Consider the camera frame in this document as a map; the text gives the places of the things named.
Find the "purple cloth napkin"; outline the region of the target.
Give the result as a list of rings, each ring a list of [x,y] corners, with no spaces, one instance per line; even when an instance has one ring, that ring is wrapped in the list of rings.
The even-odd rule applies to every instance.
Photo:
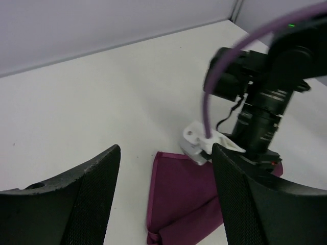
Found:
[[[147,244],[197,244],[223,224],[214,165],[157,152],[147,209]]]

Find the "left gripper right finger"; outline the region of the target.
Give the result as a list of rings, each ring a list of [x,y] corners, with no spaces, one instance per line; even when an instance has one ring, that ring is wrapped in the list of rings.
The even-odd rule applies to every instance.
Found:
[[[326,190],[279,178],[215,143],[228,244],[326,244]]]

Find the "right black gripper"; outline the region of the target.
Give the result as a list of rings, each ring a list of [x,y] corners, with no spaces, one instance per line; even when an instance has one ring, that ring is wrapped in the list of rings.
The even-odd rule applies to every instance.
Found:
[[[258,168],[264,169],[265,171],[273,175],[283,174],[283,164],[279,153],[267,150],[263,154],[251,154],[248,152],[244,153],[244,159],[257,166]]]

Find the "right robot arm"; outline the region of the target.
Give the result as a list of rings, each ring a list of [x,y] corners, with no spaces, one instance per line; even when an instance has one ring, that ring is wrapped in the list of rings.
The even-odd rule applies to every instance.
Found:
[[[244,149],[242,159],[268,172],[281,163],[269,145],[292,94],[309,91],[307,79],[325,75],[325,14],[275,32],[266,54],[240,52],[216,80],[212,95],[241,109],[228,139]]]

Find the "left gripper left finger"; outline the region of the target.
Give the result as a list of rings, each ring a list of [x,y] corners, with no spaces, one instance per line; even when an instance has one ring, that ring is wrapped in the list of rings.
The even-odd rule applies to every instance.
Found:
[[[1,244],[103,244],[121,160],[113,145],[25,189],[1,192]]]

